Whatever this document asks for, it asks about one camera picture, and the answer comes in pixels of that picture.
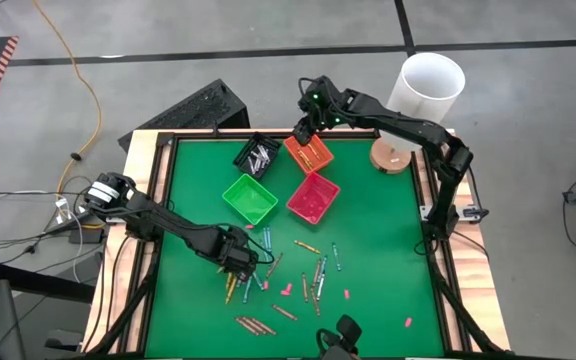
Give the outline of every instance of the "green mat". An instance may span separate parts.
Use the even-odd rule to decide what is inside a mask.
[[[170,198],[175,211],[196,223],[245,220],[221,197],[241,173],[232,159],[245,142],[182,141]],[[262,358],[317,356],[315,332],[335,330],[342,314],[363,329],[362,357],[439,356],[443,354],[436,308],[425,258],[413,252],[421,240],[419,214],[410,169],[396,176],[377,172],[369,161],[370,140],[328,140],[335,155],[320,174],[341,192],[318,225],[310,225],[286,208],[304,180],[303,172],[282,147],[261,180],[278,199],[277,206],[252,230],[263,243],[271,228],[273,253],[283,259],[262,292],[253,282],[247,304],[245,286],[232,302],[226,298],[226,275],[166,234],[147,339],[147,357]],[[329,254],[317,317],[312,301],[304,302],[301,273],[313,279],[317,255],[296,246],[301,240]],[[339,249],[337,271],[331,243]],[[260,276],[266,265],[258,266]],[[292,295],[280,291],[293,284]],[[344,289],[350,299],[344,298]],[[277,304],[298,317],[292,321],[272,308]],[[276,336],[255,336],[235,316],[259,319]],[[409,327],[404,324],[412,319]]]

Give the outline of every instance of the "wooden base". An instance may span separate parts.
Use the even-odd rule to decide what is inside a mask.
[[[396,151],[382,138],[375,140],[370,149],[370,162],[386,174],[399,174],[410,164],[410,152]]]

